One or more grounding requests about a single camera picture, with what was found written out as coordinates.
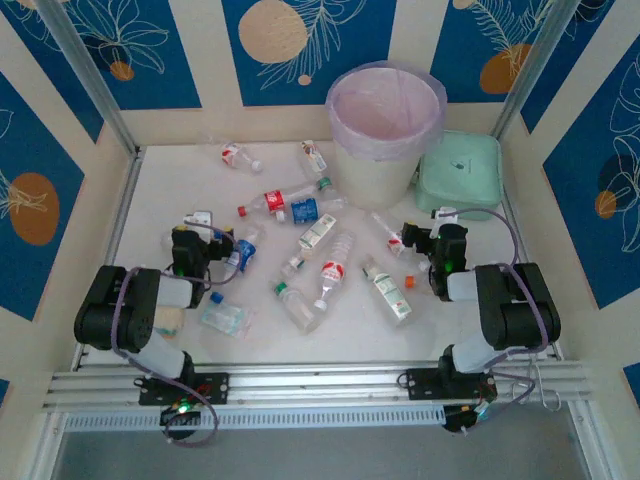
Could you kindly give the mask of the white waste bin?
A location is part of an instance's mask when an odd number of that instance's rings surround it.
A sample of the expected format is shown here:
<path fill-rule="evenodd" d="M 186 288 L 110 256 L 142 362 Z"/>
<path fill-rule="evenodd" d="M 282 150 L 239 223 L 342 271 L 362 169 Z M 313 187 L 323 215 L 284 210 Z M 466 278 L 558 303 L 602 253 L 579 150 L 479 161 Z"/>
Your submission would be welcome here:
<path fill-rule="evenodd" d="M 332 180 L 350 205 L 368 210 L 387 209 L 404 198 L 419 164 L 418 154 L 376 161 L 349 154 L 337 141 L 333 144 Z"/>

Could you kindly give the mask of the green white label bottle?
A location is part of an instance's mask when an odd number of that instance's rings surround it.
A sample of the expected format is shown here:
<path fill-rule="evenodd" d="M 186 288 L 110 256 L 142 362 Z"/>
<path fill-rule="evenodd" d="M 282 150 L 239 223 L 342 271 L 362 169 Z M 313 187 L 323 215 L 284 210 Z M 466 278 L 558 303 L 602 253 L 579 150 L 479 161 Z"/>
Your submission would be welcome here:
<path fill-rule="evenodd" d="M 413 309 L 394 278 L 371 255 L 364 257 L 361 270 L 389 322 L 394 327 L 407 324 L 412 318 Z"/>
<path fill-rule="evenodd" d="M 325 246 L 337 231 L 337 219 L 322 215 L 297 240 L 293 254 L 283 263 L 280 272 L 292 278 Z"/>

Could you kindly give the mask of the clear plastic pouch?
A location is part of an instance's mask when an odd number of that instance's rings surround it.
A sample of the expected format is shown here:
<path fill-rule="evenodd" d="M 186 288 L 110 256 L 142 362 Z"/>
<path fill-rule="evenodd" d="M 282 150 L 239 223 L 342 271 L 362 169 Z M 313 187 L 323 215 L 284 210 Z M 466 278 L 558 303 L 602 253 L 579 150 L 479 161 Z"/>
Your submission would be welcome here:
<path fill-rule="evenodd" d="M 200 317 L 200 323 L 233 338 L 245 338 L 252 321 L 252 310 L 227 301 L 217 291 L 209 296 L 209 301 Z"/>

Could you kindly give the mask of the white trash bin with liner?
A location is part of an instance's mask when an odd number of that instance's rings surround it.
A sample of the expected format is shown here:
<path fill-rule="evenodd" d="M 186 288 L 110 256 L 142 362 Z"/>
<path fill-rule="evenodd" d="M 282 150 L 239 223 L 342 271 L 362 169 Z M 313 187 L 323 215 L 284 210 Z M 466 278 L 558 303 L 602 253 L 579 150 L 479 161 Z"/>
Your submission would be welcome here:
<path fill-rule="evenodd" d="M 376 61 L 334 81 L 325 108 L 333 140 L 349 155 L 375 162 L 419 158 L 444 133 L 445 86 L 406 63 Z"/>

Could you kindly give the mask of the clear bottle green cap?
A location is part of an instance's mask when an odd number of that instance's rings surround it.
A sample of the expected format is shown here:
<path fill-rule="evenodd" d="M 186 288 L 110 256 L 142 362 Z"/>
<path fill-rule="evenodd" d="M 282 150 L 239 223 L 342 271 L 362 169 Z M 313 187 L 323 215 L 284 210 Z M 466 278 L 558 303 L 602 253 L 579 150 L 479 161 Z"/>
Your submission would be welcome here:
<path fill-rule="evenodd" d="M 272 282 L 270 289 L 302 333 L 309 334 L 318 327 L 321 317 L 299 289 L 283 280 Z"/>

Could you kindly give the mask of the yellow snack packet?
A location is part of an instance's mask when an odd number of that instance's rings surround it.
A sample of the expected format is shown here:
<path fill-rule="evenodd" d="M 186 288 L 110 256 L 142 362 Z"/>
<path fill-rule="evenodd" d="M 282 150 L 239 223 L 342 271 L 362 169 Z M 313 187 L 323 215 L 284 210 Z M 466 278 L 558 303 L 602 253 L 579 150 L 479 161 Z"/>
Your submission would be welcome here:
<path fill-rule="evenodd" d="M 158 306 L 155 310 L 153 329 L 165 339 L 173 339 L 182 330 L 184 322 L 184 309 Z"/>

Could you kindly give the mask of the black controller box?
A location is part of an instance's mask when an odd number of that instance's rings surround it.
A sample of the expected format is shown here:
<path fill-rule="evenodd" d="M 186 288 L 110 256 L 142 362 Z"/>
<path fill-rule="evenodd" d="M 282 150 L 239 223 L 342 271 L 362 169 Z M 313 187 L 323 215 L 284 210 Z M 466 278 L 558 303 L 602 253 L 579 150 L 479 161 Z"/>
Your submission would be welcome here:
<path fill-rule="evenodd" d="M 188 403 L 174 404 L 160 413 L 160 427 L 165 438 L 169 441 L 181 441 L 189 438 L 195 430 L 187 430 L 186 427 L 196 426 L 200 423 L 201 414 Z"/>
<path fill-rule="evenodd" d="M 450 433 L 466 434 L 479 421 L 483 421 L 490 405 L 448 405 L 444 407 L 445 423 L 443 428 Z"/>

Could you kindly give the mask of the aluminium frame post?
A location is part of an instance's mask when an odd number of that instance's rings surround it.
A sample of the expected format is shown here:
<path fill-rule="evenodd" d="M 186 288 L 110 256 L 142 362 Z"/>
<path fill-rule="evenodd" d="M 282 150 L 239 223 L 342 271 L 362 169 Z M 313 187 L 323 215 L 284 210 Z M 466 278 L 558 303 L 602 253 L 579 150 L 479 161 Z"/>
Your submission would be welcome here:
<path fill-rule="evenodd" d="M 136 157 L 138 146 L 124 122 L 119 106 L 63 6 L 57 0 L 33 2 L 97 111 L 124 150 Z"/>
<path fill-rule="evenodd" d="M 555 0 L 543 22 L 521 70 L 508 93 L 502 110 L 490 131 L 498 141 L 507 133 L 510 124 L 520 113 L 541 73 L 547 65 L 567 25 L 574 16 L 581 0 Z"/>

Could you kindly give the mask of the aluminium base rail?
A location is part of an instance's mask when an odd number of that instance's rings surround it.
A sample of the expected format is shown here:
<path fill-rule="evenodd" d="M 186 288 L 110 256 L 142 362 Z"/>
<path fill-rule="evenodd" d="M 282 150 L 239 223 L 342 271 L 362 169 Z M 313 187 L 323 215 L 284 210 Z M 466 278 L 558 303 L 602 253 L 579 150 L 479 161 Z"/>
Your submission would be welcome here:
<path fill-rule="evenodd" d="M 397 384 L 406 370 L 434 368 L 435 361 L 306 364 L 206 364 L 199 373 L 229 375 L 229 408 L 313 408 L 342 406 L 407 405 L 408 391 Z M 586 368 L 578 361 L 543 359 L 530 366 L 511 360 L 494 368 L 498 401 L 507 402 L 514 387 L 512 375 L 523 383 L 540 379 L 544 394 L 530 399 L 565 402 L 591 400 L 593 387 Z M 44 396 L 44 412 L 140 410 L 134 379 L 140 372 L 124 364 L 88 364 L 72 372 L 56 372 Z"/>

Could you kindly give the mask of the blue label water bottle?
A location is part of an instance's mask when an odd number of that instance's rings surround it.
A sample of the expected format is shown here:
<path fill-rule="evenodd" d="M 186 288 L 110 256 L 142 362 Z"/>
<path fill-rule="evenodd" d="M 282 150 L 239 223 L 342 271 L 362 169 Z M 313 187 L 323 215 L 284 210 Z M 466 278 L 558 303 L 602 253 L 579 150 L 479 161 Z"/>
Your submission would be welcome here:
<path fill-rule="evenodd" d="M 286 205 L 283 210 L 276 211 L 275 219 L 279 223 L 309 224 L 314 223 L 324 214 L 335 214 L 347 205 L 347 199 L 344 197 L 335 199 L 309 197 L 292 202 Z"/>
<path fill-rule="evenodd" d="M 261 224 L 250 223 L 246 226 L 237 241 L 238 246 L 225 262 L 226 278 L 230 278 L 234 272 L 238 272 L 239 275 L 246 272 L 248 265 L 255 257 L 265 232 L 265 227 Z"/>

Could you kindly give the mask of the red white label bottle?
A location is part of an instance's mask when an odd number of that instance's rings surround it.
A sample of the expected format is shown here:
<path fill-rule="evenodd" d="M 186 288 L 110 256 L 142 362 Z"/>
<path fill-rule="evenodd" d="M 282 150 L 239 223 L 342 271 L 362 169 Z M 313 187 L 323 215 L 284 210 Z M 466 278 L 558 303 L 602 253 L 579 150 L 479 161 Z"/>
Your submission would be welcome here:
<path fill-rule="evenodd" d="M 401 235 L 403 223 L 388 211 L 372 211 L 367 220 L 387 250 L 399 258 L 406 249 Z"/>
<path fill-rule="evenodd" d="M 246 147 L 227 142 L 221 148 L 221 159 L 230 168 L 250 174 L 259 174 L 263 165 Z"/>

